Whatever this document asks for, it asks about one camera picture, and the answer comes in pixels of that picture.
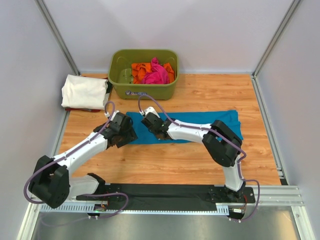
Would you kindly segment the blue t shirt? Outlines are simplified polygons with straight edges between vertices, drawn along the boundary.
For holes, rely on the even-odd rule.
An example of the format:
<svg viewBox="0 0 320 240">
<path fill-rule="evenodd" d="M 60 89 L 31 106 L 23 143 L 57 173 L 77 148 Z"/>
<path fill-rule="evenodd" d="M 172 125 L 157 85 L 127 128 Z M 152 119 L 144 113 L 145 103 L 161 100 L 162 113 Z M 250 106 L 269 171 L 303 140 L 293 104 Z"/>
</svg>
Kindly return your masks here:
<svg viewBox="0 0 320 240">
<path fill-rule="evenodd" d="M 185 144 L 187 140 L 161 140 L 149 132 L 141 121 L 143 117 L 138 112 L 127 112 L 133 122 L 133 129 L 137 135 L 137 139 L 131 142 L 132 145 L 156 145 L 156 144 Z M 241 132 L 241 122 L 236 110 L 227 111 L 207 111 L 207 112 L 169 112 L 169 117 L 178 119 L 182 122 L 192 124 L 212 124 L 216 120 L 224 122 L 241 140 L 243 135 Z"/>
</svg>

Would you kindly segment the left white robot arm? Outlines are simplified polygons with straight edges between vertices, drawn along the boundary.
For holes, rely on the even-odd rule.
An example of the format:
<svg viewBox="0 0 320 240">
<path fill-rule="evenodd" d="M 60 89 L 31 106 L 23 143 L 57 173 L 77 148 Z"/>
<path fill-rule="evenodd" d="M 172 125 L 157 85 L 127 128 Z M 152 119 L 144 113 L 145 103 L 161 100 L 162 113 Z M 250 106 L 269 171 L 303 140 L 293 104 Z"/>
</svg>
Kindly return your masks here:
<svg viewBox="0 0 320 240">
<path fill-rule="evenodd" d="M 30 192 L 40 204 L 47 204 L 52 209 L 78 196 L 99 201 L 107 194 L 105 180 L 95 173 L 82 177 L 73 177 L 73 173 L 97 154 L 114 146 L 121 148 L 137 138 L 132 118 L 116 111 L 74 147 L 54 157 L 42 156 L 24 192 Z"/>
</svg>

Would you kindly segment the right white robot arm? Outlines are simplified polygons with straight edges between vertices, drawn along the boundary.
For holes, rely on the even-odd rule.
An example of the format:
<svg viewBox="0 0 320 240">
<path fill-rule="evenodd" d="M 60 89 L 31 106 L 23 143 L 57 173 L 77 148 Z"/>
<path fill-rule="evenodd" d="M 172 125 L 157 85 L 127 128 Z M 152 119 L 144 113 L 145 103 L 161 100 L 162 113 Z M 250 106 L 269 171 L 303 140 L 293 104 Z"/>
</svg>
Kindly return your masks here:
<svg viewBox="0 0 320 240">
<path fill-rule="evenodd" d="M 239 162 L 246 154 L 242 140 L 223 122 L 212 124 L 187 123 L 177 119 L 162 120 L 157 113 L 144 113 L 142 118 L 149 132 L 160 140 L 184 140 L 204 145 L 211 158 L 224 173 L 223 197 L 236 202 L 244 197 L 246 183 L 240 174 Z"/>
</svg>

